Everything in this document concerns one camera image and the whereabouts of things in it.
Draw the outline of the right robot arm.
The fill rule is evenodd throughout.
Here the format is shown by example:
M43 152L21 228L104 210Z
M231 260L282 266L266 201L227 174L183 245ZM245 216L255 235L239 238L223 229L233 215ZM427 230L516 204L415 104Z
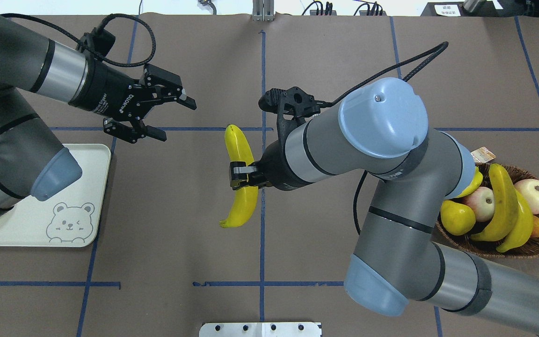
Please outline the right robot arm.
M431 240L442 202L470 185L475 163L430 128L406 81L361 84L333 103L271 89L258 104L276 114L278 139L260 160L230 155L233 190L295 190L356 169L379 180L343 283L353 301L385 316L427 301L539 335L539 278Z

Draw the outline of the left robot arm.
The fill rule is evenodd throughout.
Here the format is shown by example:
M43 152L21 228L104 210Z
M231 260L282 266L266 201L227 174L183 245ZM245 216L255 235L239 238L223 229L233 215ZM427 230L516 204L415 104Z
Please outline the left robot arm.
M148 31L152 49L146 59L107 58L115 36L106 26L115 18ZM28 196L48 200L83 174L21 90L101 115L103 131L128 143L165 141L163 130L144 124L149 111L168 102L192 110L197 105L179 75L150 64L155 51L152 28L132 15L108 15L81 38L30 15L0 15L0 216Z

